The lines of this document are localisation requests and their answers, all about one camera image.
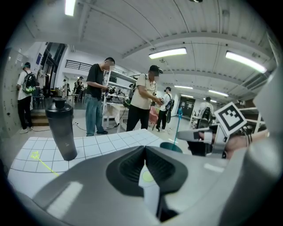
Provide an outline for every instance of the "fluorescent light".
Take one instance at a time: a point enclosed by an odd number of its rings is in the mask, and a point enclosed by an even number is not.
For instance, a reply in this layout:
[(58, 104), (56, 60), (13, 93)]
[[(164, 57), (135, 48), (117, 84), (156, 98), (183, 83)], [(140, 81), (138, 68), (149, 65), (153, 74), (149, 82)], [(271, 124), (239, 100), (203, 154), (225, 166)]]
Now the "fluorescent light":
[(161, 52), (158, 52), (158, 53), (151, 53), (151, 54), (149, 54), (149, 57), (151, 59), (156, 59), (156, 58), (160, 58), (160, 57), (182, 55), (182, 54), (187, 54), (187, 50), (186, 50), (185, 47), (178, 48), (178, 49), (169, 49), (169, 50), (161, 51)]
[(74, 16), (76, 0), (65, 0), (65, 14), (68, 16)]
[(176, 88), (193, 89), (193, 87), (175, 86)]
[(234, 60), (234, 61), (237, 61), (237, 62), (240, 62), (240, 63), (245, 64), (247, 66), (250, 66), (251, 68), (259, 71), (260, 73), (265, 73), (267, 71), (267, 69), (264, 66), (256, 63), (253, 60), (250, 60), (250, 59), (248, 59), (246, 57), (243, 57), (241, 55), (235, 54), (233, 52), (227, 51), (226, 52), (226, 58)]
[(225, 96), (225, 97), (229, 96), (228, 94), (220, 93), (220, 92), (213, 91), (213, 90), (208, 90), (208, 92), (211, 92), (211, 93), (214, 93), (214, 94), (218, 94), (218, 95), (221, 95), (221, 96)]
[(182, 97), (189, 97), (189, 98), (194, 98), (192, 96), (188, 96), (188, 95), (184, 95), (184, 94), (181, 94)]
[[(206, 100), (205, 98), (204, 98), (204, 100)], [(211, 102), (214, 102), (214, 103), (217, 103), (217, 101), (214, 101), (214, 100), (210, 100)]]

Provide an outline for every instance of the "white t-shirt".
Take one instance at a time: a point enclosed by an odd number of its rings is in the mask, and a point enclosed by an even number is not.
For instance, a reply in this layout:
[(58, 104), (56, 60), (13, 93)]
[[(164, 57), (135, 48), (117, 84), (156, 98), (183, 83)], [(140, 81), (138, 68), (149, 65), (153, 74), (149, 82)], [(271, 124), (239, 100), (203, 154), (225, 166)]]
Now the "white t-shirt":
[(207, 107), (210, 108), (210, 112), (211, 112), (211, 114), (213, 115), (214, 110), (213, 110), (212, 104), (210, 104), (209, 102), (203, 102), (203, 103), (201, 103), (200, 106), (199, 106), (200, 113), (199, 113), (198, 118), (203, 118), (203, 113), (204, 113), (204, 111), (205, 111), (205, 109), (206, 109)]
[(172, 94), (165, 94), (163, 96), (163, 99), (164, 99), (164, 104), (160, 107), (160, 111), (166, 111), (165, 107), (166, 105), (169, 103), (169, 101), (172, 99)]
[(142, 97), (138, 92), (138, 86), (144, 86), (145, 90), (149, 94), (153, 95), (156, 92), (156, 83), (155, 81), (151, 82), (149, 80), (148, 74), (140, 74), (136, 81), (136, 89), (133, 94), (131, 105), (141, 109), (149, 110), (151, 99)]
[(20, 75), (19, 75), (19, 79), (18, 79), (17, 84), (20, 85), (21, 87), (20, 87), (20, 89), (19, 89), (18, 101), (19, 101), (19, 100), (22, 100), (22, 99), (24, 99), (24, 98), (26, 98), (26, 97), (31, 96), (31, 94), (27, 94), (27, 93), (23, 92), (23, 82), (24, 82), (24, 80), (25, 80), (25, 77), (26, 77), (27, 73), (26, 73), (25, 71), (22, 71), (22, 72), (20, 73)]

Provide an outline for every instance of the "man in white shirt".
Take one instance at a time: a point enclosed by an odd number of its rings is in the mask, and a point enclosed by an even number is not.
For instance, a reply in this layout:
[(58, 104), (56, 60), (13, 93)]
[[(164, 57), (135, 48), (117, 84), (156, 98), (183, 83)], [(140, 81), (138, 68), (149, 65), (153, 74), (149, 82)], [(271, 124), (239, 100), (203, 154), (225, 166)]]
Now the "man in white shirt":
[(157, 125), (156, 125), (156, 131), (160, 132), (160, 123), (162, 121), (162, 132), (165, 130), (165, 126), (166, 126), (166, 105), (169, 103), (169, 101), (172, 99), (172, 94), (171, 92), (171, 88), (170, 87), (166, 87), (166, 89), (164, 90), (164, 92), (166, 92), (166, 94), (163, 97), (164, 103), (163, 105), (160, 107), (159, 109), (159, 114), (158, 114), (158, 120), (157, 120)]
[(129, 109), (127, 131), (132, 131), (139, 120), (141, 129), (148, 128), (151, 100), (162, 105), (162, 99), (153, 95), (156, 92), (156, 81), (162, 73), (157, 65), (152, 65), (148, 74), (140, 74), (138, 77)]
[[(21, 74), (19, 75), (19, 79), (17, 82), (17, 89), (19, 90), (18, 113), (19, 113), (19, 119), (22, 124), (22, 130), (20, 131), (20, 134), (27, 133), (28, 131), (32, 130), (31, 110), (30, 110), (32, 95), (23, 92), (23, 82), (25, 80), (26, 75), (30, 73), (31, 73), (31, 64), (29, 62), (26, 62), (23, 67), (23, 72), (21, 72)], [(29, 127), (28, 130), (27, 130), (27, 124), (25, 121), (25, 112), (26, 112), (26, 120), (28, 122), (28, 127)]]
[(199, 116), (198, 116), (197, 128), (199, 127), (199, 122), (201, 121), (201, 119), (203, 119), (203, 114), (204, 114), (206, 108), (210, 108), (210, 113), (211, 113), (211, 115), (213, 115), (214, 110), (213, 110), (212, 104), (210, 103), (210, 97), (207, 97), (205, 99), (205, 102), (201, 103), (200, 106), (199, 106), (200, 112), (199, 112)]

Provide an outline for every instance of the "white table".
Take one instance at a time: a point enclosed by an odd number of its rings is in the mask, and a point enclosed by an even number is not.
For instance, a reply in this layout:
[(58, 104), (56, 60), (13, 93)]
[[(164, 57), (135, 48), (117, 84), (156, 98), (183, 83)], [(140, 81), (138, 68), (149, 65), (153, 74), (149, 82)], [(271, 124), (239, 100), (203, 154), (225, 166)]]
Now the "white table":
[(117, 133), (120, 132), (121, 125), (124, 119), (128, 119), (129, 109), (124, 107), (123, 104), (107, 103), (104, 116), (107, 117), (106, 127), (109, 127), (109, 118), (113, 116), (116, 124), (119, 124)]

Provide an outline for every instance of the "cable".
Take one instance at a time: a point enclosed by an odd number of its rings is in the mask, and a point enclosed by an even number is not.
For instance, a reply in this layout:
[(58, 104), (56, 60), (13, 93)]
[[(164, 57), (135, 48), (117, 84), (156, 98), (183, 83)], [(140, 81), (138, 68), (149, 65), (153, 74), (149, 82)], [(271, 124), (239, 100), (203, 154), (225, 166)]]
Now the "cable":
[(249, 144), (251, 143), (251, 142), (250, 142), (250, 139), (249, 139), (249, 136), (247, 135), (247, 132), (245, 131), (244, 127), (242, 127), (242, 130), (243, 130), (243, 132), (244, 132), (244, 134), (245, 134), (245, 137), (246, 137), (246, 140), (247, 140), (247, 147), (248, 147)]
[[(125, 108), (125, 110), (124, 110), (124, 112), (123, 112), (122, 116), (120, 117), (119, 122), (120, 122), (120, 120), (122, 119), (122, 117), (123, 117), (123, 115), (124, 115), (124, 113), (125, 113), (126, 109), (127, 109), (127, 108)], [(118, 127), (118, 126), (119, 126), (119, 124), (120, 124), (120, 123), (116, 124), (113, 128), (109, 128), (109, 129), (114, 129), (114, 128)]]
[(50, 129), (46, 129), (46, 130), (34, 130), (31, 128), (32, 131), (34, 132), (43, 132), (43, 131), (49, 131)]
[(74, 124), (76, 124), (76, 126), (77, 126), (78, 128), (80, 128), (81, 130), (86, 131), (85, 129), (82, 129), (81, 127), (79, 127), (77, 123), (74, 123)]
[(34, 132), (43, 132), (43, 131), (49, 131), (50, 129), (37, 131), (37, 130), (33, 130), (33, 129), (31, 128), (31, 130), (34, 131)]

